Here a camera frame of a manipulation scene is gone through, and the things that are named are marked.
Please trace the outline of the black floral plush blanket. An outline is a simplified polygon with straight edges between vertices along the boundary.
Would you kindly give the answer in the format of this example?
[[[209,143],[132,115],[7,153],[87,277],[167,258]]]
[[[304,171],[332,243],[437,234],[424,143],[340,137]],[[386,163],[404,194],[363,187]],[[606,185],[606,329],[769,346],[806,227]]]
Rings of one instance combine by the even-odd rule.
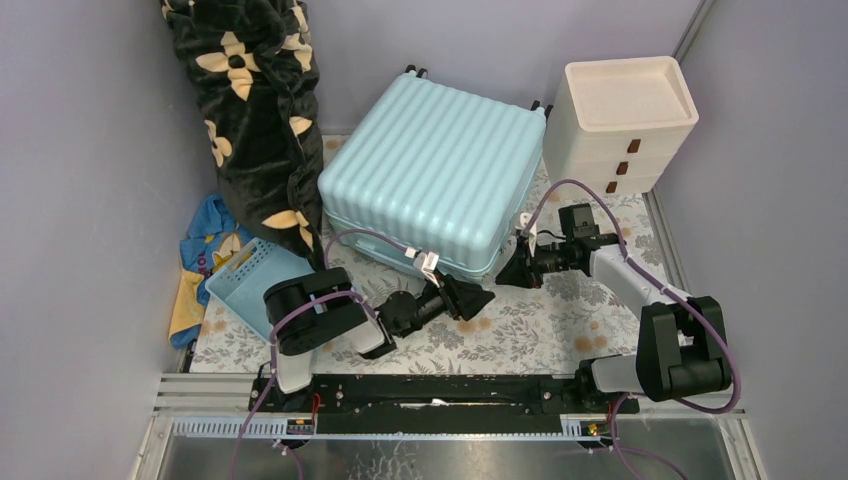
[[[324,267],[319,69],[302,1],[163,1],[220,194],[254,236]]]

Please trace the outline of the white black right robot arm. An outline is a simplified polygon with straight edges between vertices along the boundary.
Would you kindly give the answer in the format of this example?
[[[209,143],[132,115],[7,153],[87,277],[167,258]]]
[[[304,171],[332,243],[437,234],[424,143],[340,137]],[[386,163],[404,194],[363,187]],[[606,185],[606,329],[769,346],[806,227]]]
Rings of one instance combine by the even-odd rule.
[[[634,353],[579,364],[573,386],[579,407],[597,412],[617,393],[684,402],[734,384],[723,312],[715,299],[692,297],[644,271],[622,253],[617,234],[601,233],[589,205],[563,207],[559,217],[563,240],[537,245],[533,236],[518,234],[514,253],[496,282],[535,289],[542,287],[547,274],[580,271],[636,316]]]

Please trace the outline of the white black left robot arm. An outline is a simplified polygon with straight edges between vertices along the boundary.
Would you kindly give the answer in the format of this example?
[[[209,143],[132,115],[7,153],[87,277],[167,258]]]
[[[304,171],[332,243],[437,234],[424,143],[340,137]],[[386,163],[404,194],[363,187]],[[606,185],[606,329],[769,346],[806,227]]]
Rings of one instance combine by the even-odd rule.
[[[309,401],[312,352],[344,337],[366,359],[379,358],[406,338],[446,315],[469,321],[495,299],[482,286],[439,271],[414,295],[396,291],[377,307],[353,288],[341,267],[279,282],[263,295],[271,325],[272,398],[288,411]]]

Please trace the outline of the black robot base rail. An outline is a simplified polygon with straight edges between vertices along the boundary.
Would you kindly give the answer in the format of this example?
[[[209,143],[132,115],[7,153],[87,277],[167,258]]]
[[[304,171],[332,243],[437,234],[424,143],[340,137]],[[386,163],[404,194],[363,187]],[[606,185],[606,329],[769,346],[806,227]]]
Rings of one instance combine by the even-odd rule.
[[[639,403],[594,389],[588,376],[316,374],[285,393],[259,372],[248,407],[292,414],[294,435],[544,435],[604,438],[565,416],[637,414]]]

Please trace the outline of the light blue ribbed suitcase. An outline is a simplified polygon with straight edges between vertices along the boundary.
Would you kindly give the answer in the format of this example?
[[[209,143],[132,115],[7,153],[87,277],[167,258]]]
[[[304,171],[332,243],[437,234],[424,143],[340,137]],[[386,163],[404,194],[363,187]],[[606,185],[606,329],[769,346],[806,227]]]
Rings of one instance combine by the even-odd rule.
[[[548,111],[506,104],[408,69],[319,176],[342,241],[411,272],[405,248],[474,283],[496,267],[542,159]]]

